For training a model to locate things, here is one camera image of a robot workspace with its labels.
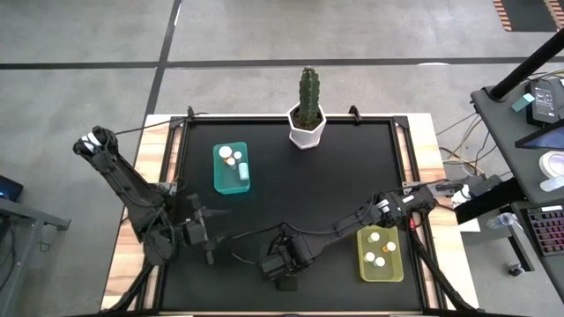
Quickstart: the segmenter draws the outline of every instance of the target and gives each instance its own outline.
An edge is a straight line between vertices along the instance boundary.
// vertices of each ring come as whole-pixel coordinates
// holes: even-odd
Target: metal frame
[[[355,124],[357,123],[355,121],[355,118],[352,114],[326,114],[325,115],[328,119],[328,121],[330,120],[333,123],[339,123],[339,124]],[[176,118],[181,118],[181,116],[171,116],[171,119],[173,120],[173,122],[171,122],[169,124],[169,133],[167,136],[167,143],[166,143],[166,147],[165,147],[165,156],[163,157],[163,163],[161,166],[161,171],[160,171],[160,181],[163,181],[166,178],[166,175],[168,173],[168,168],[169,168],[169,162],[170,162],[170,154],[172,153],[172,146],[173,146],[173,141],[174,141],[174,136],[175,133],[177,133],[177,128],[179,126],[178,123],[174,123],[174,119]],[[417,161],[415,159],[415,152],[413,149],[413,143],[412,143],[412,136],[411,136],[411,131],[409,130],[409,127],[405,127],[402,126],[401,124],[397,123],[397,120],[402,120],[405,119],[406,121],[406,116],[390,116],[390,115],[386,115],[386,114],[364,114],[362,116],[362,120],[360,122],[360,124],[362,124],[363,122],[365,123],[375,123],[375,122],[380,122],[380,123],[386,123],[389,124],[390,126],[390,134],[392,137],[392,143],[394,144],[394,148],[395,148],[395,152],[396,152],[396,166],[397,166],[397,172],[400,175],[400,178],[402,181],[406,181],[405,178],[405,166],[403,164],[403,160],[402,160],[402,152],[399,146],[399,142],[398,142],[398,135],[397,135],[397,127],[400,127],[403,132],[404,132],[404,138],[405,138],[405,145],[406,145],[406,149],[407,149],[407,154],[410,160],[410,168],[412,170],[412,177],[414,181],[418,181],[419,180],[419,169],[417,167]],[[181,124],[182,127],[182,135],[181,135],[181,141],[180,141],[180,149],[178,151],[178,157],[176,160],[176,166],[175,166],[175,171],[174,171],[174,175],[176,178],[179,179],[179,184],[178,186],[181,188],[183,186],[183,182],[184,180],[182,179],[182,174],[183,174],[183,168],[184,168],[184,160],[186,157],[186,149],[188,148],[188,144],[189,144],[189,132],[190,132],[190,128],[192,124],[206,124],[206,123],[225,123],[225,124],[230,124],[230,123],[234,123],[234,122],[245,122],[245,123],[254,123],[254,124],[268,124],[268,123],[272,123],[272,122],[279,122],[280,120],[286,120],[286,115],[285,114],[200,114],[196,117],[190,118],[188,119],[187,122]],[[434,261],[437,261],[437,257],[436,257],[436,252],[434,249],[434,243],[433,243],[433,235],[431,233],[431,226],[428,223],[428,220],[426,221],[426,223],[422,226],[423,232],[425,234],[425,244],[426,244],[426,248],[429,251],[429,253],[431,254],[431,256],[433,257]],[[415,254],[415,251],[413,250],[412,246],[411,246],[411,242],[408,242],[409,246],[410,246],[410,253],[412,254],[412,263],[413,263],[413,271],[414,274],[416,276],[416,278],[418,279],[418,285],[419,285],[419,302],[421,303],[421,307],[422,309],[428,309],[429,308],[429,303],[428,303],[428,294],[427,294],[427,288],[426,288],[426,283],[425,283],[425,277],[423,275],[423,267],[422,267],[422,263],[421,260],[419,259],[419,257]],[[167,265],[165,265],[164,267],[161,268],[157,268],[158,270],[158,274],[157,274],[157,280],[156,280],[156,287],[155,287],[155,292],[154,292],[154,297],[153,297],[153,302],[152,302],[152,308],[157,309],[158,311],[161,310],[162,308],[162,297],[163,297],[163,292],[165,289],[165,283],[166,283],[166,274],[167,274]],[[442,291],[440,290],[440,287],[438,285],[437,282],[434,282],[435,284],[435,291],[437,293],[437,302],[440,308],[446,308],[446,302],[444,299],[444,294],[442,293]]]
[[[18,252],[15,252],[13,259],[15,261],[13,271],[0,292],[2,295],[0,297],[0,316],[12,316],[16,298],[21,291],[31,261],[33,247],[41,241],[43,226],[53,225],[58,231],[66,231],[71,221],[2,198],[0,198],[0,214],[8,216],[12,222],[21,221],[29,225],[27,229],[29,232],[24,232],[23,237],[16,237],[16,233],[11,237],[15,239],[14,248]]]

